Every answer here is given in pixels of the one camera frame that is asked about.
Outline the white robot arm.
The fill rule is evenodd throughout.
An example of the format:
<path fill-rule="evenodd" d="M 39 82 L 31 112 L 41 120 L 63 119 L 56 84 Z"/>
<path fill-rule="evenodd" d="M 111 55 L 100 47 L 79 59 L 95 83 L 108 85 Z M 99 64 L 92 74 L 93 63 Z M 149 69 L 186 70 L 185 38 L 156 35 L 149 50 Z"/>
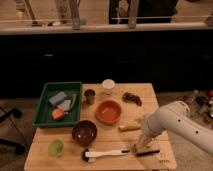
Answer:
<path fill-rule="evenodd" d="M 213 131 L 202 127 L 187 117 L 189 106 L 183 101 L 174 101 L 159 107 L 141 121 L 141 132 L 136 147 L 145 147 L 164 131 L 171 131 L 213 156 Z"/>

